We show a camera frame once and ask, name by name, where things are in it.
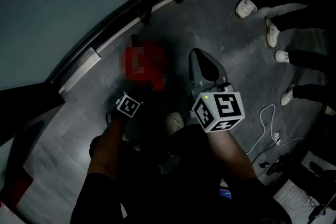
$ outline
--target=gray floor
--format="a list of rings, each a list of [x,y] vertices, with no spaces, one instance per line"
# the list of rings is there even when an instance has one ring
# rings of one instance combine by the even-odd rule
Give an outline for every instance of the gray floor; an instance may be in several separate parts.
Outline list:
[[[105,114],[110,110],[120,84],[118,55],[131,34],[140,39],[159,40],[170,56],[172,68],[167,80],[167,93],[157,99],[155,113],[129,122],[125,136],[134,145],[148,150],[158,162],[165,159],[167,134],[164,116],[179,111],[188,116],[186,97],[191,90],[188,80],[188,54],[201,48],[215,56],[226,68],[235,89],[241,93],[246,118],[232,133],[248,151],[263,131],[260,110],[276,105],[274,131],[281,141],[303,137],[314,123],[321,104],[293,100],[282,108],[279,100],[291,83],[323,84],[323,74],[279,64],[275,50],[266,44],[264,17],[285,13],[303,6],[285,5],[265,8],[246,19],[239,19],[234,8],[238,0],[185,0],[171,2],[152,15],[144,27],[136,24],[100,54],[102,59],[67,93],[66,104],[47,127],[24,169],[34,179],[18,204],[18,210],[32,223],[68,223],[84,182],[90,157],[91,140],[104,128]],[[319,29],[288,30],[281,33],[276,49],[304,49],[323,54],[328,52],[326,32]],[[249,155],[253,159],[272,144],[269,136],[271,109],[264,113],[267,133]],[[297,142],[277,146],[264,159],[272,162],[280,154],[293,150]],[[265,184],[277,175],[261,180]]]

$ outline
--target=pixelated red blur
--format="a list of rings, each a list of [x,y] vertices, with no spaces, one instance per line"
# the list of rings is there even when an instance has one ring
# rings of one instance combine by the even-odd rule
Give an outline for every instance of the pixelated red blur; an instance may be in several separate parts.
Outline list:
[[[164,88],[165,55],[157,41],[139,40],[136,47],[128,45],[119,57],[121,72],[137,86]]]

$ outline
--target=white sneaker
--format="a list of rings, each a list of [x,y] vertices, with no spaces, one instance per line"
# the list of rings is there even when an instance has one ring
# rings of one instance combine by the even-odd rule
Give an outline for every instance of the white sneaker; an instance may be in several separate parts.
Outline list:
[[[257,11],[257,6],[251,0],[242,0],[236,6],[236,14],[243,19],[251,14],[252,11]]]
[[[277,62],[289,62],[288,52],[284,50],[277,50],[275,53]]]
[[[293,88],[294,88],[294,85],[291,85],[288,89],[287,92],[285,92],[285,94],[282,96],[281,98],[281,105],[282,106],[285,106],[286,104],[288,104],[293,98]]]
[[[167,115],[165,125],[169,136],[172,136],[179,129],[184,127],[184,122],[178,112],[173,112]]]
[[[267,43],[269,46],[274,48],[277,44],[280,31],[272,23],[271,17],[268,16],[266,17],[266,25],[267,25]]]

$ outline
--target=foot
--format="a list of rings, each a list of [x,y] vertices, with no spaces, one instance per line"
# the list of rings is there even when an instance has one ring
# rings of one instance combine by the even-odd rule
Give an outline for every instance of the foot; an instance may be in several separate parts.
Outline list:
[[[251,14],[252,11],[257,11],[257,6],[251,0],[242,0],[236,6],[236,14],[243,19]]]
[[[269,46],[274,48],[277,44],[280,31],[272,23],[271,17],[268,16],[266,17],[266,25],[267,25],[267,43]]]
[[[288,89],[288,91],[282,96],[281,98],[281,105],[285,106],[286,104],[288,104],[293,98],[293,88],[294,85],[291,85]]]
[[[169,136],[172,136],[179,129],[184,127],[184,122],[178,112],[173,112],[167,115],[165,125]]]
[[[275,53],[277,62],[289,62],[288,52],[284,50],[277,50]]]

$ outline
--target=white cable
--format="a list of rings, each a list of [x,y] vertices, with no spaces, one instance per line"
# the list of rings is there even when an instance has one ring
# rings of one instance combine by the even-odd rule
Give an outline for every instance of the white cable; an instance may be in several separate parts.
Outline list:
[[[305,139],[305,138],[298,137],[298,138],[294,138],[294,139],[292,139],[291,141],[288,141],[288,142],[285,143],[285,144],[278,144],[278,146],[284,146],[284,145],[287,145],[287,144],[289,144],[290,142],[293,142],[294,140],[297,140],[297,139],[307,140],[307,139]]]
[[[272,119],[271,119],[271,132],[270,132],[270,134],[271,134],[272,139],[276,142],[276,140],[274,139],[274,137],[273,137],[273,135],[272,135],[272,129],[273,129],[273,117],[274,117],[274,113],[275,113],[275,105],[270,104],[270,105],[268,105],[267,107],[263,108],[263,109],[261,110],[260,114],[259,114],[259,118],[260,118],[261,124],[262,124],[262,126],[263,126],[263,128],[264,128],[264,131],[263,131],[262,135],[259,137],[259,139],[257,140],[257,142],[254,143],[254,145],[253,145],[253,147],[250,149],[250,151],[246,153],[246,155],[247,155],[247,154],[250,154],[250,153],[252,152],[252,150],[254,149],[254,147],[258,144],[258,142],[260,141],[260,139],[262,139],[262,137],[263,137],[264,134],[266,133],[266,128],[265,128],[264,122],[263,122],[262,119],[261,119],[261,114],[263,113],[263,111],[264,111],[265,109],[269,108],[270,106],[273,106],[273,107],[274,107],[273,114],[272,114]]]

